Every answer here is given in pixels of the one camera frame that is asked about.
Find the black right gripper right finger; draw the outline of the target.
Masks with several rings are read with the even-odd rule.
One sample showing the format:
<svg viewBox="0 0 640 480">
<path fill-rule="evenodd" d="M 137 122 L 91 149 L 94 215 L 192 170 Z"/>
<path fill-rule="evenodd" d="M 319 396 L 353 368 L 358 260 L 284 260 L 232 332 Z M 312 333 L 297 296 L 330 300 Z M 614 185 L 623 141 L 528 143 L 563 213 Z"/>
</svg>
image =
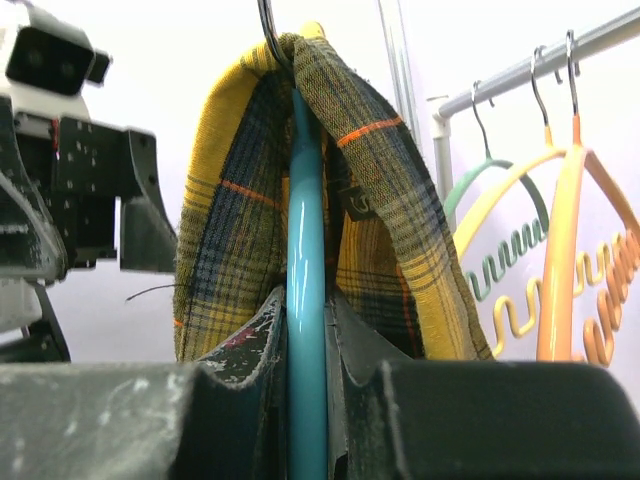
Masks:
<svg viewBox="0 0 640 480">
<path fill-rule="evenodd" d="M 414 360 L 341 292 L 325 308 L 334 479 L 635 479 L 639 422 L 604 369 Z"/>
</svg>

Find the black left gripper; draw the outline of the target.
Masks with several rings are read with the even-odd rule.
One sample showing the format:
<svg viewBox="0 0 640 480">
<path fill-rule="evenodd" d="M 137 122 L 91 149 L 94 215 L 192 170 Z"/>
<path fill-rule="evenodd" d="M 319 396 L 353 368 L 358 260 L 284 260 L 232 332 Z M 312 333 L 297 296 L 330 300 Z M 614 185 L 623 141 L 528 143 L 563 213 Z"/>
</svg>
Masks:
<svg viewBox="0 0 640 480">
<path fill-rule="evenodd" d="M 69 116 L 15 115 L 1 99 L 1 276 L 56 280 L 116 259 L 172 274 L 153 135 Z"/>
</svg>

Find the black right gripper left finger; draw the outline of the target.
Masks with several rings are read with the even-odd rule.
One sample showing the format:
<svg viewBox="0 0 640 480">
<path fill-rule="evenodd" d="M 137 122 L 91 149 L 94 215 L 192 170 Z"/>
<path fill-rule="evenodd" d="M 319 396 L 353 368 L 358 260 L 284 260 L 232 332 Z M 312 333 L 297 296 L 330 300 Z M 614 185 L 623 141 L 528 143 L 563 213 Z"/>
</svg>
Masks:
<svg viewBox="0 0 640 480">
<path fill-rule="evenodd" d="M 282 479 L 286 303 L 200 360 L 71 364 L 34 335 L 1 349 L 5 479 Z"/>
</svg>

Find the blue hanger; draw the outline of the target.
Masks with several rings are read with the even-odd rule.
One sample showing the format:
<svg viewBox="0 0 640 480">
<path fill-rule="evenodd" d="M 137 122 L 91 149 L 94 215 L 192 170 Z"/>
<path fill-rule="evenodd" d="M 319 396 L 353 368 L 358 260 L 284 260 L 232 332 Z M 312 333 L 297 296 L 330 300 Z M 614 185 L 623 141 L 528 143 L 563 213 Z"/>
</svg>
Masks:
<svg viewBox="0 0 640 480">
<path fill-rule="evenodd" d="M 325 353 L 325 243 L 320 127 L 292 90 L 286 317 L 288 329 L 287 477 L 328 477 Z"/>
</svg>

